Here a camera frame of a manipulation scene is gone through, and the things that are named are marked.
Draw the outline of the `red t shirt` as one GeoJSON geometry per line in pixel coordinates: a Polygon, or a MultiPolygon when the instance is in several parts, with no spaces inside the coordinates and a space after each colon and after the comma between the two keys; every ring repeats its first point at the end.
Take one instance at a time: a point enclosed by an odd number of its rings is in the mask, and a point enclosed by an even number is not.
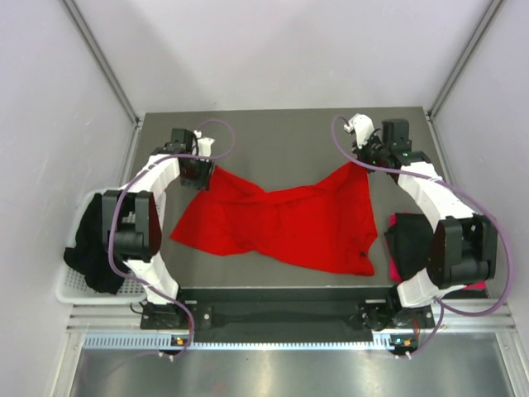
{"type": "Polygon", "coordinates": [[[372,276],[378,236],[365,169],[346,163],[316,184],[265,191],[216,167],[171,239],[217,256],[255,251],[311,270],[372,276]]]}

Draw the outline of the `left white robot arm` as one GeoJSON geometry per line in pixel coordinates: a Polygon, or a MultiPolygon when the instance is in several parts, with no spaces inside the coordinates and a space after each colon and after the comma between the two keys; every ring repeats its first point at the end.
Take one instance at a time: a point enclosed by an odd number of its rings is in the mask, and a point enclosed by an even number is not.
{"type": "Polygon", "coordinates": [[[165,190],[177,179],[186,187],[208,189],[213,143],[198,130],[174,129],[128,184],[102,195],[102,244],[111,269],[139,283],[147,301],[161,305],[159,318],[170,328],[182,326],[188,310],[176,300],[179,284],[160,253],[165,190]]]}

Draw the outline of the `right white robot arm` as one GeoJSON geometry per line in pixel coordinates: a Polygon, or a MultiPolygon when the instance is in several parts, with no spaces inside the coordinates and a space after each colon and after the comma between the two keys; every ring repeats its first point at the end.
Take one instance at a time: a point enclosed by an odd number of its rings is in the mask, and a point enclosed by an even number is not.
{"type": "Polygon", "coordinates": [[[413,150],[408,120],[388,119],[376,129],[370,117],[357,113],[344,129],[355,138],[351,151],[358,161],[367,170],[390,174],[433,232],[422,268],[398,284],[397,299],[385,308],[393,326],[407,326],[416,308],[434,299],[495,276],[496,227],[456,197],[424,152],[413,150]]]}

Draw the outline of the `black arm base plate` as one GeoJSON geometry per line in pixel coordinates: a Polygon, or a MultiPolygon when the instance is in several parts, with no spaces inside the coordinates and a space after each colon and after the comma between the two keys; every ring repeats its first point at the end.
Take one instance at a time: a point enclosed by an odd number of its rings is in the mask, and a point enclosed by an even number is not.
{"type": "Polygon", "coordinates": [[[141,329],[186,331],[195,342],[367,342],[373,332],[415,336],[431,308],[402,309],[388,287],[186,288],[173,304],[141,304],[141,329]]]}

